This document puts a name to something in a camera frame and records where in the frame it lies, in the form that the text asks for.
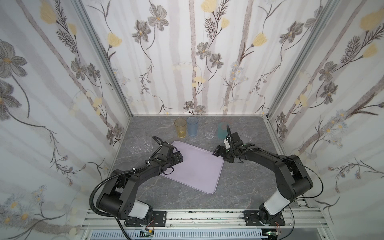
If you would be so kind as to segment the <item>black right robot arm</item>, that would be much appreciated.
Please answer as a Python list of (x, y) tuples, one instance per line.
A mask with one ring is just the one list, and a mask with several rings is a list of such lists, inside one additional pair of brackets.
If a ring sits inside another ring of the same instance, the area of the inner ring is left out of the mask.
[(299, 157), (283, 156), (243, 143), (237, 133), (226, 136), (223, 146), (217, 146), (213, 155), (233, 163), (236, 158), (257, 163), (275, 174), (277, 190), (259, 207), (258, 219), (270, 225), (282, 216), (282, 210), (299, 196), (313, 188), (313, 181)]

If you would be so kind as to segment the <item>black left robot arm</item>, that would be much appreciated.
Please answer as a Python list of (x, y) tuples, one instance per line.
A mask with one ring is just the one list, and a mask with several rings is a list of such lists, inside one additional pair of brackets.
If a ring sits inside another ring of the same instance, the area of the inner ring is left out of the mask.
[(115, 170), (112, 176), (101, 181), (91, 192), (90, 209), (97, 215), (118, 220), (146, 218), (150, 206), (136, 200), (139, 186), (182, 162), (183, 156), (177, 147), (162, 143), (144, 166)]

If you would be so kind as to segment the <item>clear glass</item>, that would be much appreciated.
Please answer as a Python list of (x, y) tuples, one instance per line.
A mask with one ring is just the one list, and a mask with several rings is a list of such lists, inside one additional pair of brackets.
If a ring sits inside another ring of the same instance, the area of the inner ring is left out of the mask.
[(139, 139), (139, 142), (141, 144), (142, 150), (145, 153), (150, 153), (153, 150), (153, 143), (152, 143), (152, 138), (145, 136)]
[(126, 140), (125, 146), (132, 155), (138, 155), (141, 152), (141, 145), (135, 138)]

